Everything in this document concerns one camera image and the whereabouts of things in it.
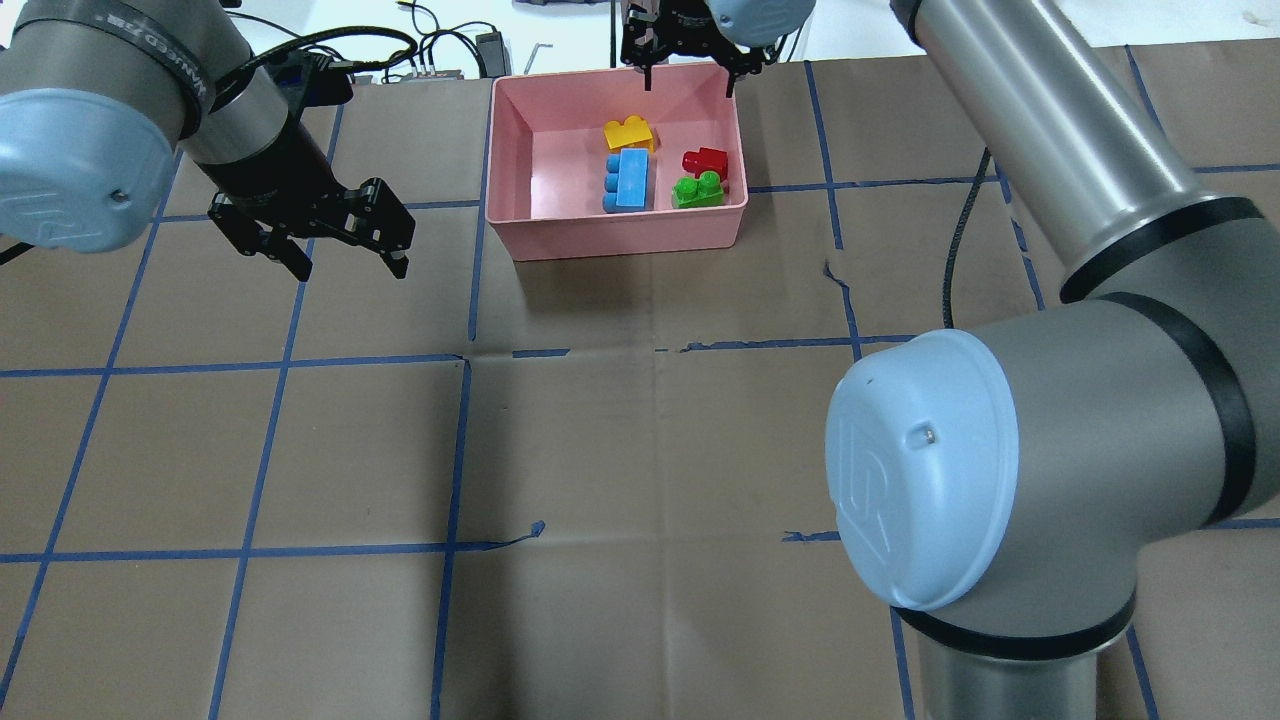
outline cable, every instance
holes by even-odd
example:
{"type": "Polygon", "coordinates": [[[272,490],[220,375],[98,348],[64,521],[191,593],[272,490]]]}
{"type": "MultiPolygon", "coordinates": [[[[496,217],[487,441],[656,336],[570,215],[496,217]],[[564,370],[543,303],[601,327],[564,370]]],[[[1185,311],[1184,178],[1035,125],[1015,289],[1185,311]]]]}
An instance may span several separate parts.
{"type": "Polygon", "coordinates": [[[426,5],[419,5],[417,0],[396,0],[396,4],[402,8],[408,8],[410,17],[413,19],[413,31],[417,32],[419,35],[426,35],[426,32],[422,31],[422,28],[417,27],[419,10],[422,10],[424,13],[430,15],[431,22],[435,23],[435,29],[440,29],[440,18],[435,17],[435,13],[433,13],[431,9],[428,8],[426,5]]]}
{"type": "Polygon", "coordinates": [[[796,29],[795,40],[791,41],[791,53],[787,54],[787,63],[791,61],[791,58],[796,56],[796,47],[800,46],[800,33],[804,32],[804,26],[806,24],[809,24],[809,18],[805,18],[804,22],[800,23],[800,28],[796,29]]]}
{"type": "Polygon", "coordinates": [[[489,28],[489,32],[498,32],[498,26],[495,26],[495,24],[493,24],[490,22],[486,22],[486,20],[470,20],[470,22],[465,22],[465,23],[462,23],[460,26],[453,26],[449,29],[462,29],[462,28],[470,27],[470,26],[485,26],[485,27],[489,28]]]}
{"type": "Polygon", "coordinates": [[[467,53],[476,61],[476,68],[480,70],[480,77],[488,77],[489,72],[485,68],[484,58],[480,56],[480,50],[472,40],[454,28],[438,29],[435,32],[428,33],[422,37],[422,44],[417,51],[417,59],[430,68],[435,68],[435,41],[442,37],[456,37],[463,46],[466,46],[467,53]]]}
{"type": "MultiPolygon", "coordinates": [[[[293,32],[292,29],[289,29],[289,28],[287,28],[287,27],[284,27],[282,24],[276,24],[276,23],[274,23],[274,22],[271,22],[271,20],[269,20],[266,18],[260,18],[257,15],[250,15],[248,13],[241,13],[241,12],[237,12],[237,10],[227,10],[227,14],[230,15],[230,17],[233,17],[233,18],[239,18],[242,20],[253,20],[255,23],[265,24],[266,27],[276,29],[279,32],[283,32],[284,35],[288,35],[289,37],[294,37],[294,38],[296,37],[302,37],[301,35],[293,32]]],[[[316,45],[316,49],[320,50],[320,51],[323,51],[323,53],[325,53],[330,58],[334,58],[334,59],[338,59],[338,60],[346,60],[346,58],[343,58],[340,53],[338,53],[333,47],[329,47],[328,45],[316,45]]]]}
{"type": "Polygon", "coordinates": [[[618,67],[618,0],[609,0],[609,67],[618,67]]]}
{"type": "Polygon", "coordinates": [[[960,252],[960,240],[964,237],[964,227],[969,224],[969,214],[973,213],[973,204],[978,201],[978,191],[982,190],[983,181],[987,179],[987,165],[991,164],[991,149],[982,151],[982,161],[978,163],[978,172],[973,176],[973,184],[969,186],[969,196],[964,200],[960,210],[960,219],[956,220],[956,232],[951,234],[951,247],[947,250],[947,268],[942,272],[942,327],[954,328],[955,318],[951,316],[951,281],[956,272],[956,255],[960,252]]]}
{"type": "Polygon", "coordinates": [[[764,49],[764,64],[772,65],[782,58],[782,51],[787,47],[787,38],[791,35],[783,35],[781,40],[774,42],[772,46],[764,49]]]}
{"type": "Polygon", "coordinates": [[[289,40],[287,42],[282,42],[280,45],[276,45],[275,47],[268,50],[266,53],[262,53],[260,55],[255,55],[255,56],[250,58],[248,60],[246,60],[244,63],[242,63],[238,68],[236,68],[236,69],[230,70],[229,73],[227,73],[225,76],[223,76],[218,81],[218,96],[219,96],[219,101],[215,101],[214,106],[215,108],[219,106],[221,97],[225,94],[228,94],[228,91],[230,91],[232,88],[234,88],[242,81],[244,81],[248,77],[251,77],[252,73],[253,73],[253,70],[256,70],[257,68],[260,68],[260,67],[265,65],[266,63],[269,63],[271,60],[271,58],[275,58],[275,56],[285,54],[285,53],[291,53],[293,50],[301,50],[303,47],[308,47],[308,46],[316,45],[316,44],[323,42],[325,40],[337,40],[339,37],[357,37],[357,36],[389,37],[392,40],[399,40],[399,41],[404,42],[406,45],[408,45],[408,47],[393,53],[385,60],[371,60],[371,61],[348,61],[348,60],[343,60],[344,63],[349,63],[349,67],[344,68],[344,70],[348,74],[362,73],[362,72],[369,72],[369,70],[383,70],[383,69],[393,68],[393,67],[403,63],[410,56],[412,56],[413,53],[417,50],[417,41],[413,40],[413,36],[411,36],[411,35],[408,35],[406,32],[401,32],[398,29],[388,28],[388,27],[378,27],[378,26],[348,26],[348,27],[337,27],[337,28],[333,28],[333,29],[325,29],[325,31],[320,31],[320,32],[312,32],[311,35],[303,35],[301,37],[294,37],[293,40],[289,40]]]}

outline toy building block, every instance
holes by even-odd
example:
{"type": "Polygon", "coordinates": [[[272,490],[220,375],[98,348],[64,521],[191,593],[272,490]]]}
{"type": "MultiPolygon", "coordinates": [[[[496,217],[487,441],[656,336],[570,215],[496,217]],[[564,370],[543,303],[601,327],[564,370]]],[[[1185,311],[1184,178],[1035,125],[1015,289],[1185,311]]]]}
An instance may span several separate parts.
{"type": "Polygon", "coordinates": [[[721,177],[721,182],[728,179],[728,152],[714,147],[701,147],[696,152],[685,152],[684,167],[686,173],[698,177],[705,170],[712,170],[721,177]]]}
{"type": "Polygon", "coordinates": [[[671,204],[681,210],[690,208],[718,208],[724,204],[724,188],[716,170],[704,170],[694,178],[680,178],[671,190],[671,204]]]}
{"type": "Polygon", "coordinates": [[[640,115],[628,115],[621,123],[617,120],[604,123],[604,140],[609,143],[609,152],[617,152],[623,147],[644,147],[653,152],[653,129],[640,115]]]}
{"type": "Polygon", "coordinates": [[[605,213],[639,213],[649,209],[648,150],[623,147],[621,152],[609,155],[605,170],[605,213]]]}

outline power adapter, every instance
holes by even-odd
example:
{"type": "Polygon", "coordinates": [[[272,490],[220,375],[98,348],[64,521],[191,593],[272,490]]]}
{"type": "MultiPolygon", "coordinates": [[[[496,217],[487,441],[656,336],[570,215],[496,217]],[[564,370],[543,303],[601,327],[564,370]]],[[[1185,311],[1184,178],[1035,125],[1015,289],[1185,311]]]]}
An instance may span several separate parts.
{"type": "Polygon", "coordinates": [[[484,77],[504,77],[511,74],[511,56],[507,54],[507,44],[502,41],[498,31],[485,32],[476,36],[476,50],[484,60],[484,77]]]}

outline green block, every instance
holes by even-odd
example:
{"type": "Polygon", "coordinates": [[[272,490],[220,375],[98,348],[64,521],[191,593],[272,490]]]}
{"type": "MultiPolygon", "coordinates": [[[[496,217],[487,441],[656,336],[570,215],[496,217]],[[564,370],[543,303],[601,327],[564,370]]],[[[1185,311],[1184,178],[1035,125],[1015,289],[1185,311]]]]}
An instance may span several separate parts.
{"type": "Polygon", "coordinates": [[[724,204],[724,188],[716,170],[705,170],[694,178],[680,178],[671,188],[671,204],[681,210],[690,208],[719,208],[724,204]]]}

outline white wall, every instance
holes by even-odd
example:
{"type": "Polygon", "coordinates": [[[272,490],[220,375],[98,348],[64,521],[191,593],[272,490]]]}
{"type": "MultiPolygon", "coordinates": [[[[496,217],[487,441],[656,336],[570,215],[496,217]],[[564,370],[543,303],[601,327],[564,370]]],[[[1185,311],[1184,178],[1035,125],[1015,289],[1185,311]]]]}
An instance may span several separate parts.
{"type": "MultiPolygon", "coordinates": [[[[522,72],[535,42],[532,72],[605,68],[609,63],[609,5],[559,4],[535,6],[512,0],[420,0],[448,27],[466,20],[489,20],[507,37],[512,67],[522,72]]],[[[1196,40],[1280,37],[1280,0],[1061,0],[1093,45],[1147,45],[1196,40]]],[[[20,0],[0,0],[0,42],[8,44],[20,0]]],[[[244,0],[243,12],[273,19],[298,32],[343,24],[381,24],[411,32],[410,15],[393,0],[244,0]]],[[[425,15],[420,24],[429,26],[425,15]]],[[[283,36],[256,23],[237,20],[255,50],[265,50],[283,36]]],[[[481,28],[472,27],[475,33],[481,28]]],[[[387,40],[344,40],[335,46],[347,56],[385,56],[396,44],[387,40]]],[[[797,59],[869,58],[918,53],[888,10],[888,0],[818,0],[806,26],[797,59]]],[[[475,77],[474,63],[452,40],[442,40],[439,68],[461,68],[475,77]]]]}

